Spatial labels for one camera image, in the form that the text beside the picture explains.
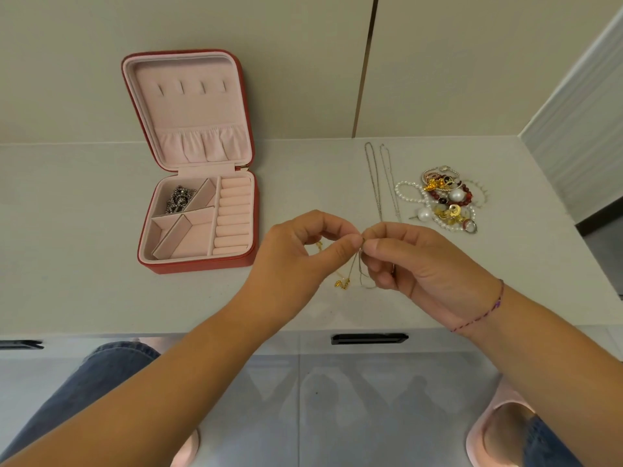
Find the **jewelry box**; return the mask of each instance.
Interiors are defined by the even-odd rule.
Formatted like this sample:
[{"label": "jewelry box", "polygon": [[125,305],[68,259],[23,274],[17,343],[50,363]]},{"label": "jewelry box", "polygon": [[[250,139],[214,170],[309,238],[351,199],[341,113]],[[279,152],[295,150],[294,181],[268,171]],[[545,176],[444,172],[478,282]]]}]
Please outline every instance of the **jewelry box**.
[{"label": "jewelry box", "polygon": [[[253,264],[259,191],[238,59],[213,49],[142,52],[121,70],[155,161],[173,172],[154,189],[138,261],[159,274]],[[189,199],[174,207],[179,190]]]}]

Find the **bracelet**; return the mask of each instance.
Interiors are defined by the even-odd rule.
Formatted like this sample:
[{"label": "bracelet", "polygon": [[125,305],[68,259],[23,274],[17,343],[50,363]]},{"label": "bracelet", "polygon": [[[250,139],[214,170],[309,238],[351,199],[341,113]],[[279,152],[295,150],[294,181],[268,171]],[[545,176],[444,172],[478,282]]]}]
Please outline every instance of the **bracelet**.
[{"label": "bracelet", "polygon": [[498,299],[496,300],[496,302],[495,302],[495,304],[494,304],[493,308],[491,308],[489,311],[487,311],[487,312],[486,312],[485,314],[483,314],[482,316],[479,316],[478,318],[473,319],[473,320],[471,320],[470,322],[466,322],[465,324],[463,324],[463,325],[461,325],[461,326],[459,326],[459,327],[457,327],[457,328],[454,328],[454,329],[453,329],[453,330],[451,330],[450,332],[456,332],[456,331],[458,331],[458,330],[460,330],[460,329],[463,329],[465,326],[469,326],[470,324],[474,324],[475,322],[480,321],[481,319],[486,318],[487,316],[489,316],[491,313],[493,313],[493,312],[494,312],[494,310],[495,310],[496,308],[499,308],[499,307],[500,307],[500,305],[502,304],[502,297],[504,296],[504,281],[503,281],[501,278],[500,278],[500,282],[502,282],[502,289],[500,290],[500,296],[499,296],[499,297],[498,297]]}]

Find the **white table surface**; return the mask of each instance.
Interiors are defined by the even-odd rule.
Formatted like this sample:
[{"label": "white table surface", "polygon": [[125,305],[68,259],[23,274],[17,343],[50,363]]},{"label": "white table surface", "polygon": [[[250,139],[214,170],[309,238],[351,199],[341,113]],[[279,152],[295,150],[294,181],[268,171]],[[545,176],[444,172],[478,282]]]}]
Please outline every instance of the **white table surface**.
[{"label": "white table surface", "polygon": [[[261,234],[314,208],[360,229],[376,223],[365,142],[258,141],[251,170],[259,178]],[[396,181],[448,164],[487,185],[491,197],[478,212],[478,234],[445,232],[483,266],[575,325],[623,324],[619,298],[518,138],[373,142],[391,150]],[[136,261],[153,188],[167,175],[143,143],[1,146],[0,159],[4,339],[187,332],[226,304],[249,272],[157,275]],[[404,220],[413,216],[416,205],[400,206]],[[334,280],[284,331],[438,327],[400,294],[356,281],[343,291]]]}]

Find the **denim pant leg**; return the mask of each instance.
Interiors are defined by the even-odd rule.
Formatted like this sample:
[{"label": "denim pant leg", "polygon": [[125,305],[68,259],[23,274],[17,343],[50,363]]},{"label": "denim pant leg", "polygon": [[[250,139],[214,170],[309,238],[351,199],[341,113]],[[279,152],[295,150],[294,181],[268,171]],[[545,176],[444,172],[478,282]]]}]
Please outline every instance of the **denim pant leg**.
[{"label": "denim pant leg", "polygon": [[541,418],[534,416],[528,424],[528,436],[523,449],[524,467],[582,467],[558,436]]},{"label": "denim pant leg", "polygon": [[0,455],[0,463],[121,385],[160,354],[142,342],[99,346],[42,405]]}]

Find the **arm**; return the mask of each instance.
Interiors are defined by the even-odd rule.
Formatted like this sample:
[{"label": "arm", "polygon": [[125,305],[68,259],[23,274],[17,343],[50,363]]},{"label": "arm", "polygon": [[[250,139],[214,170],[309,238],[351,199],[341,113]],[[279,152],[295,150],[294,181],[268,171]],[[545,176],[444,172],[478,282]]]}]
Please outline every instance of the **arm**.
[{"label": "arm", "polygon": [[[377,285],[402,292],[448,329],[486,313],[500,294],[499,280],[429,228],[380,223],[363,236],[363,260]],[[498,309],[459,332],[584,465],[623,464],[619,361],[509,286]]]},{"label": "arm", "polygon": [[[321,236],[337,242],[309,256],[304,244]],[[296,316],[361,243],[352,224],[320,211],[273,227],[227,306],[2,467],[170,465],[253,352]]]}]

